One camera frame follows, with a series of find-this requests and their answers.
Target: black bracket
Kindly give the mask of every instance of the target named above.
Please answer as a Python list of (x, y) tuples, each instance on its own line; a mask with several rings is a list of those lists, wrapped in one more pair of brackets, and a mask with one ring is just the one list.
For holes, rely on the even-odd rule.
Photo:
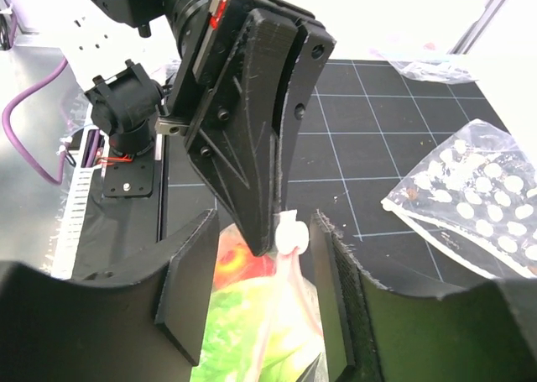
[(134, 157), (131, 162), (106, 166), (102, 185), (104, 197), (150, 197), (153, 194), (153, 152)]
[[(364, 268), (337, 234), (325, 216), (313, 216), (330, 381), (537, 380), (537, 280), (463, 290), (395, 262)], [(375, 279), (380, 271), (399, 281), (390, 284), (397, 291)]]
[(194, 64), (207, 89), (185, 147), (259, 256), (273, 246), (300, 121), (335, 41), (278, 0), (227, 0), (222, 11)]
[(204, 212), (85, 280), (0, 261), (1, 380), (190, 380), (218, 233), (216, 212)]

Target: colorful plastic bag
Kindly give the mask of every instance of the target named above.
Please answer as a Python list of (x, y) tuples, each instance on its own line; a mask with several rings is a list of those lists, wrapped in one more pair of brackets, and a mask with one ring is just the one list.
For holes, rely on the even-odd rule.
[(295, 382), (321, 356), (319, 314), (311, 313), (315, 288), (302, 278), (292, 250), (275, 260), (256, 258), (235, 225), (221, 233), (201, 361), (191, 382)]

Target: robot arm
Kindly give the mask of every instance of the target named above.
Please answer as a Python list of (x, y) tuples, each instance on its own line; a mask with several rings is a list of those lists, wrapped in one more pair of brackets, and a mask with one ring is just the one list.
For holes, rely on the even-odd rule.
[(192, 166), (250, 249), (266, 253), (274, 214), (286, 208), (300, 120), (334, 39), (313, 14), (281, 0), (92, 1), (143, 37), (165, 15), (182, 59), (165, 106), (159, 86), (130, 60), (85, 84), (112, 150), (143, 154), (156, 112), (157, 133), (184, 137)]

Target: black mounting plate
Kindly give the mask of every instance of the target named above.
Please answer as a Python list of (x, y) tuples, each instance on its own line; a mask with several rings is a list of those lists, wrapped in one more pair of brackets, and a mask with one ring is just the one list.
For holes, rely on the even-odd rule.
[(131, 162), (117, 162), (105, 169), (104, 197), (150, 197), (153, 194), (154, 148)]

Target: clear plastic bag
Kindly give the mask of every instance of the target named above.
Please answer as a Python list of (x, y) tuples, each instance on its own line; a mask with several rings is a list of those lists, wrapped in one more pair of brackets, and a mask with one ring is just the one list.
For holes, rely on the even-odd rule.
[(375, 50), (375, 54), (410, 80), (443, 84), (464, 84), (477, 80), (467, 67), (465, 55), (450, 55), (437, 50), (433, 42), (393, 37)]
[[(305, 308), (292, 278), (281, 276), (284, 267), (292, 261), (253, 257), (234, 224), (222, 231), (201, 361), (191, 382), (295, 382), (321, 356), (323, 338), (306, 313), (316, 306), (315, 288), (305, 284)], [(327, 380), (324, 375), (317, 380)]]
[(382, 204), (484, 277), (537, 275), (535, 168), (510, 134), (489, 123), (474, 120), (451, 136)]

